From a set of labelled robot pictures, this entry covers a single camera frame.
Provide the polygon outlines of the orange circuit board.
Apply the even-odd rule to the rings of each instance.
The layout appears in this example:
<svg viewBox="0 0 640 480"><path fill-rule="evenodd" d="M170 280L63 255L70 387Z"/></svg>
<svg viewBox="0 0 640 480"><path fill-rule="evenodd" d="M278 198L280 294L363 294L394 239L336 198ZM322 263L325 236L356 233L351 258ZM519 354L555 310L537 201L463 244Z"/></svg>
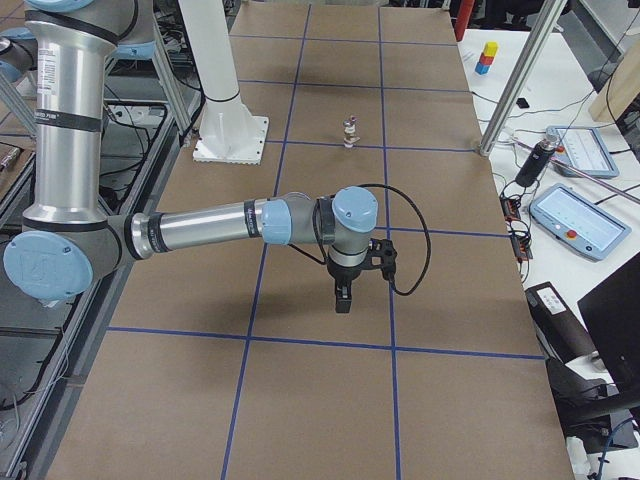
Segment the orange circuit board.
<svg viewBox="0 0 640 480"><path fill-rule="evenodd" d="M530 226L520 213L521 197L500 195L499 200L516 261L528 262L533 258L532 237Z"/></svg>

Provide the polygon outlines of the black cylindrical device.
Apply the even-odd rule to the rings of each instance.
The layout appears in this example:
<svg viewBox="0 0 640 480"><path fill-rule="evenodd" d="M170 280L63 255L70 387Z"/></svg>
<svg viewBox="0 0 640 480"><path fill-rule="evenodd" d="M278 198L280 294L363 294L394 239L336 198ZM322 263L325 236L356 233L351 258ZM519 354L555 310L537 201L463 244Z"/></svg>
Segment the black cylindrical device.
<svg viewBox="0 0 640 480"><path fill-rule="evenodd" d="M538 142L530 152L524 165L515 177L515 183L523 188L532 186L556 152L558 144L559 137L557 134L546 133L545 137Z"/></svg>

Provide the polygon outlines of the black box with label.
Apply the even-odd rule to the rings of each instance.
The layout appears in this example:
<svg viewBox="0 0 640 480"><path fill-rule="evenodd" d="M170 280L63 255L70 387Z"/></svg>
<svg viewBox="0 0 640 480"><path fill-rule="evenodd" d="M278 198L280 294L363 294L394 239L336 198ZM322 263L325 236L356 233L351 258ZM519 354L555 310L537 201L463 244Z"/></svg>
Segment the black box with label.
<svg viewBox="0 0 640 480"><path fill-rule="evenodd" d="M566 364L597 353L589 333L551 282L527 288L525 297L542 344L553 358Z"/></svg>

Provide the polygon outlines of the near teach pendant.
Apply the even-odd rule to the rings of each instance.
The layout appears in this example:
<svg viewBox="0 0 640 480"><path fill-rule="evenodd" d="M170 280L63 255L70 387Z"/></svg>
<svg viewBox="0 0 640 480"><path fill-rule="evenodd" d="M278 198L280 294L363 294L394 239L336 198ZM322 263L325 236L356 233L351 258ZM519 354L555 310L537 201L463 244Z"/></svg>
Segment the near teach pendant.
<svg viewBox="0 0 640 480"><path fill-rule="evenodd" d="M563 184L535 199L532 218L577 254L604 260L632 232L630 226Z"/></svg>

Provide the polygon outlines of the teach pendant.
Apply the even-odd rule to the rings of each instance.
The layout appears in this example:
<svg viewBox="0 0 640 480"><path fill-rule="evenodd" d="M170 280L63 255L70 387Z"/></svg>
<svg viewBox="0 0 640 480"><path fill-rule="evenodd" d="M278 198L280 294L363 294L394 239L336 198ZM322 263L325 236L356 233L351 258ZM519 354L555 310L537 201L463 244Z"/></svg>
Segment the teach pendant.
<svg viewBox="0 0 640 480"><path fill-rule="evenodd" d="M604 260L632 232L630 226L563 184L535 199L532 218L577 254Z"/></svg>
<svg viewBox="0 0 640 480"><path fill-rule="evenodd" d="M563 165L569 165L595 178L612 179L619 175L619 169L595 127L551 125L545 133L560 140L552 157L559 162L556 170L560 174L575 177L572 170L563 168Z"/></svg>

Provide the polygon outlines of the black computer monitor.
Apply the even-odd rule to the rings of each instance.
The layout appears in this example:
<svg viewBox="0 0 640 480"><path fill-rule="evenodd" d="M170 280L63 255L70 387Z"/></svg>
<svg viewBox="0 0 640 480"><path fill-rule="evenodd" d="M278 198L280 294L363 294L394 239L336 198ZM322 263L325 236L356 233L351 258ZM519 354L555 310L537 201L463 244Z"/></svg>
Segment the black computer monitor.
<svg viewBox="0 0 640 480"><path fill-rule="evenodd" d="M578 301L589 335L614 382L639 385L639 254Z"/></svg>

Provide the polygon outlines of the stacked coloured toy blocks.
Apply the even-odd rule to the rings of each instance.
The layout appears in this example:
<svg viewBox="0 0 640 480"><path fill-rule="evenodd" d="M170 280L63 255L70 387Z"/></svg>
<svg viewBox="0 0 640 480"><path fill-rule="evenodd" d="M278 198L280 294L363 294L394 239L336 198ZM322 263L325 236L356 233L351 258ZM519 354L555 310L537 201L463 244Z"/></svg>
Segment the stacked coloured toy blocks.
<svg viewBox="0 0 640 480"><path fill-rule="evenodd" d="M489 72L498 50L499 44L496 41L488 41L485 43L474 68L474 71L478 75L486 75Z"/></svg>

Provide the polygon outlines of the far teach pendant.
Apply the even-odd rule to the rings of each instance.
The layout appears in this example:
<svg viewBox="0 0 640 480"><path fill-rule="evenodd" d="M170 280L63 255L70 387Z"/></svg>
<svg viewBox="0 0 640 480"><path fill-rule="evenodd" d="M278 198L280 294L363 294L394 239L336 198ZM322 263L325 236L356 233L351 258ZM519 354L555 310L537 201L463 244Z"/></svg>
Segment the far teach pendant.
<svg viewBox="0 0 640 480"><path fill-rule="evenodd" d="M563 168L563 165L569 165L595 178L612 179L619 175L619 169L595 127L551 125L545 133L560 140L552 157L559 162L556 170L560 174L575 177L572 170Z"/></svg>

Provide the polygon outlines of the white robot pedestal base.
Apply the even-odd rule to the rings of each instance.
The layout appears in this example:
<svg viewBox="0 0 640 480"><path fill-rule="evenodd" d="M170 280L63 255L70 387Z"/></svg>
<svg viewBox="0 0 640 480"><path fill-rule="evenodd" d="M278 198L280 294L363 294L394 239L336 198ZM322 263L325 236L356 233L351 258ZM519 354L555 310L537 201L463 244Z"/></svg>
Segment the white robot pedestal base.
<svg viewBox="0 0 640 480"><path fill-rule="evenodd" d="M194 159L260 163L269 119L242 101L223 3L183 0L179 7L205 98Z"/></svg>

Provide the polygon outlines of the aluminium frame post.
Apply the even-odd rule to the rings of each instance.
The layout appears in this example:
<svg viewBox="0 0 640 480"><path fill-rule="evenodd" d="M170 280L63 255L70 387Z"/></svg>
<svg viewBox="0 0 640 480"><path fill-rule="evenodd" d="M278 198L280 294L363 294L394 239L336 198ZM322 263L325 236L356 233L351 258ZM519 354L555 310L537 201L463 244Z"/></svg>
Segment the aluminium frame post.
<svg viewBox="0 0 640 480"><path fill-rule="evenodd" d="M481 156L488 157L491 154L499 134L513 110L518 95L521 93L526 80L540 57L566 4L566 1L561 0L546 0L543 3L537 20L529 32L503 93L494 108L488 126L482 135L478 146L478 153Z"/></svg>

